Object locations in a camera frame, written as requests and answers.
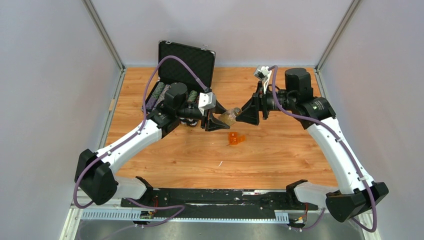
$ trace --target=clear plastic bottle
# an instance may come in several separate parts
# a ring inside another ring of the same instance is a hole
[[[236,117],[242,113],[242,110],[238,107],[232,108],[224,112],[218,117],[218,120],[231,126],[236,123]]]

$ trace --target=metal corner post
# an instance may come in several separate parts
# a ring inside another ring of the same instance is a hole
[[[94,7],[92,1],[91,0],[82,0],[82,3],[84,3],[88,14],[90,15],[91,19],[93,20],[94,25],[97,28],[98,32],[100,33],[100,36],[104,41],[104,44],[106,45],[107,49],[109,50],[110,54],[112,55],[113,60],[115,61],[116,65],[118,66],[118,68],[122,72],[125,68],[125,65],[122,62],[114,44],[112,43],[111,38],[109,37],[108,33],[106,32],[105,26],[103,26],[103,23],[100,20],[100,17],[98,15],[96,8]]]
[[[319,73],[321,69],[323,68],[324,64],[326,63],[330,53],[332,52],[334,46],[336,45],[337,41],[339,40],[340,36],[346,29],[346,26],[348,25],[349,21],[352,19],[352,16],[358,9],[359,4],[362,2],[362,0],[352,0],[349,7],[347,8],[346,13],[344,14],[343,18],[341,19],[337,29],[335,30],[333,36],[331,37],[330,42],[328,43],[327,47],[325,48],[324,53],[322,54],[321,58],[318,61],[318,64],[315,66],[315,70]]]

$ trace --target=metal track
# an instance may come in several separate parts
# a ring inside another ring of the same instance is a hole
[[[166,217],[154,217],[147,219],[141,217],[140,209],[85,209],[81,220],[122,220],[122,221],[149,221],[160,222]],[[256,223],[256,224],[288,224],[289,214],[286,212],[275,212],[275,218],[191,218],[175,217],[170,222],[184,223]]]
[[[335,30],[330,42],[328,43],[327,47],[324,50],[324,53],[322,54],[321,58],[318,61],[318,64],[315,67],[315,69],[318,72],[323,68],[334,46],[336,45],[337,41],[339,40],[340,36],[342,35],[343,31],[345,30],[346,26],[348,25],[355,11],[358,9],[358,6],[361,3],[361,1],[362,0],[352,0],[352,2],[350,3],[346,13],[343,16],[343,19],[341,20],[340,24]]]
[[[121,71],[123,71],[124,68],[125,68],[125,65],[122,62],[114,44],[112,43],[111,38],[109,37],[108,33],[106,32],[105,26],[103,26],[103,23],[100,20],[99,14],[97,13],[96,8],[94,7],[92,1],[91,0],[82,0],[82,2],[84,3],[88,14],[90,15],[91,19],[94,22],[95,27],[97,28],[101,38],[103,39],[104,44],[106,45],[107,49],[109,50],[110,54],[112,55],[113,60],[115,61],[118,68]]]

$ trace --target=black motor joint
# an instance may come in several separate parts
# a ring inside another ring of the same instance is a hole
[[[323,120],[335,117],[336,113],[327,99],[314,96],[314,89],[311,86],[311,75],[304,68],[291,68],[285,71],[286,89],[276,92],[278,103],[283,109],[294,114]],[[270,86],[264,89],[262,81],[258,81],[256,91],[251,99],[241,108],[241,114],[236,117],[236,121],[258,125],[260,121],[259,112],[266,120],[270,111],[279,111],[273,97]],[[313,123],[308,120],[298,119],[304,129]]]
[[[201,120],[201,127],[205,131],[230,128],[212,114],[212,112],[223,113],[226,111],[218,101],[214,109],[202,112],[199,110],[198,103],[187,102],[188,92],[184,83],[172,83],[165,93],[162,104],[147,116],[147,119],[154,121],[157,127],[162,129],[162,138],[178,127],[180,118]]]

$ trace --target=aluminum frame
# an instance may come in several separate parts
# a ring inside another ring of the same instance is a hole
[[[90,14],[97,30],[99,31],[99,34],[101,35],[101,37],[103,38],[103,41],[106,45],[106,47],[108,48],[110,54],[112,55],[116,65],[119,67],[119,69],[121,70],[121,74],[118,80],[118,83],[116,85],[116,89],[114,91],[113,94],[113,98],[111,102],[111,109],[109,109],[109,113],[106,119],[106,123],[104,126],[104,130],[102,133],[102,136],[100,138],[100,142],[99,142],[99,148],[103,147],[105,145],[107,136],[108,136],[108,132],[111,126],[111,122],[112,122],[112,118],[113,115],[115,113],[115,109],[117,106],[117,102],[118,102],[118,98],[119,98],[119,94],[121,92],[121,88],[122,88],[122,84],[124,81],[124,77],[126,74],[126,67],[124,63],[122,62],[118,51],[116,50],[115,46],[112,43],[112,40],[110,39],[105,27],[102,24],[102,21],[99,17],[99,15],[97,14],[97,11],[92,3],[91,0],[82,0],[82,2],[84,3],[88,13]],[[328,99],[328,95],[326,94],[327,89],[325,87],[322,75],[321,75],[321,69],[323,68],[324,64],[326,63],[329,55],[331,54],[334,46],[337,44],[340,36],[343,34],[345,28],[347,27],[349,21],[352,19],[353,14],[355,13],[355,11],[358,9],[358,6],[360,5],[360,3],[362,2],[362,0],[352,0],[345,15],[343,16],[340,24],[338,25],[336,31],[334,32],[331,40],[329,41],[327,47],[325,48],[325,51],[323,52],[322,56],[320,57],[317,65],[314,68],[314,72],[315,72],[315,77],[316,77],[316,81],[318,83],[318,87],[319,87],[319,91],[321,93],[321,95],[325,98]],[[84,202],[88,199],[85,199],[86,197],[84,196],[79,196],[78,199],[81,199],[81,202]],[[106,203],[105,205],[102,206],[93,206],[90,207],[89,209],[87,209],[86,211],[94,211],[97,213],[108,213],[110,211],[116,211],[116,210],[121,210],[121,209],[125,209],[128,211],[128,208],[122,208],[120,206],[120,200],[119,199],[112,199],[111,201],[109,201],[108,203]],[[293,211],[284,211],[284,213],[288,214],[288,213],[298,213],[299,211],[293,210]],[[62,233],[60,235],[60,240],[73,240],[76,236],[76,233],[78,231],[78,226],[79,226],[79,222],[82,218],[84,214],[84,210],[82,209],[78,209],[76,208],[73,204],[71,205],[71,207],[69,208],[69,212],[68,212],[68,216],[66,219],[66,222],[63,226],[63,230]],[[372,225],[372,215],[367,212],[364,214],[361,214],[358,216],[359,221],[364,224],[365,226],[370,226]],[[182,222],[191,222],[192,220],[187,219],[187,220],[182,220]],[[365,239],[367,240],[380,240],[380,234],[378,232],[378,230],[375,233],[369,233],[363,230],[363,234]]]

